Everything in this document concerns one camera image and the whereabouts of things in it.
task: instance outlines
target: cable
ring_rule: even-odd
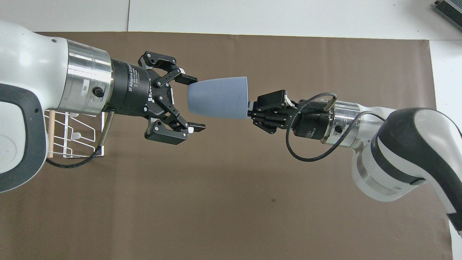
[[[96,146],[95,151],[88,158],[86,158],[85,160],[81,162],[74,163],[74,164],[60,164],[60,163],[50,160],[49,158],[46,159],[46,162],[53,166],[59,167],[59,168],[70,169],[70,168],[80,167],[88,163],[89,161],[95,159],[96,156],[98,156],[98,153],[101,151],[101,147],[104,145],[104,142],[106,141],[106,136],[108,135],[109,127],[111,127],[113,117],[114,117],[114,112],[113,111],[108,112],[108,118],[106,119],[103,131],[101,132],[101,136],[98,141],[98,146]]]
[[[293,122],[295,121],[295,116],[298,114],[298,112],[300,112],[305,106],[307,106],[310,102],[320,98],[320,97],[323,97],[323,96],[332,96],[334,97],[334,99],[337,99],[337,95],[335,95],[334,93],[322,93],[322,94],[319,94],[319,95],[316,95],[310,99],[307,99],[305,100],[304,102],[302,102],[300,104],[300,106],[297,108],[297,110],[294,112],[294,115],[292,116],[291,120],[289,121],[289,124],[287,126],[287,131],[286,131],[286,146],[287,146],[287,149],[289,150],[289,152],[292,154],[293,157],[295,157],[297,160],[300,160],[300,161],[317,161],[317,160],[320,160],[324,157],[326,157],[327,155],[329,155],[330,153],[332,153],[338,146],[340,146],[340,144],[342,143],[342,141],[347,137],[348,133],[351,131],[352,129],[352,126],[354,126],[356,124],[356,122],[359,120],[359,118],[361,118],[361,116],[363,115],[366,115],[366,114],[369,114],[369,115],[373,115],[379,119],[381,119],[382,121],[385,121],[385,119],[379,115],[377,115],[376,113],[374,112],[371,112],[371,111],[362,111],[360,112],[358,115],[356,115],[356,117],[353,119],[352,123],[350,124],[350,126],[348,127],[348,129],[342,134],[342,136],[339,138],[339,140],[331,147],[329,148],[329,150],[327,150],[325,153],[319,155],[319,156],[316,156],[316,157],[313,157],[313,158],[304,158],[304,157],[301,157],[299,155],[297,155],[293,150],[292,150],[292,147],[290,146],[290,143],[289,143],[289,134],[290,134],[290,130],[292,128],[292,125],[293,125]]]

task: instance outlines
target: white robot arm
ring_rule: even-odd
[[[316,100],[326,95],[333,98]],[[456,125],[433,109],[395,111],[336,98],[323,93],[294,102],[281,90],[250,102],[248,116],[270,134],[285,129],[289,151],[302,161],[322,159],[338,146],[352,148],[353,179],[373,199],[393,201],[428,181],[462,235],[462,137]],[[290,130],[333,146],[321,156],[300,157],[288,142]]]
[[[169,82],[197,82],[173,57],[147,51],[134,65],[104,50],[1,20],[0,38],[0,192],[22,185],[42,167],[48,151],[47,109],[144,117],[145,138],[171,144],[205,128],[187,122],[173,106]]]

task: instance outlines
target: white wire rack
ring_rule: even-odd
[[[55,114],[59,116],[57,116],[55,119],[54,127],[57,128],[61,126],[62,131],[58,131],[58,134],[53,135],[53,147],[49,148],[48,153],[53,153],[54,155],[62,155],[64,158],[89,157],[91,153],[95,151],[95,147],[98,141],[97,135],[100,134],[103,130],[105,118],[104,113],[101,113],[100,122],[93,126],[86,124],[83,121],[88,121],[88,119],[96,118],[99,115],[92,116],[69,112],[55,112]],[[45,118],[47,118],[49,122],[49,115],[45,114]],[[88,154],[81,154],[83,150],[88,150],[91,152]],[[101,152],[98,154],[98,156],[103,155],[104,146],[101,147]]]

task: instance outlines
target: white floor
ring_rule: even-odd
[[[430,40],[437,108],[462,127],[462,32],[433,0],[3,0],[32,31],[165,31]],[[462,240],[453,236],[454,259]]]

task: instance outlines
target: gray-blue plastic cup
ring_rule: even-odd
[[[204,80],[188,87],[188,108],[214,118],[247,118],[247,77]]]

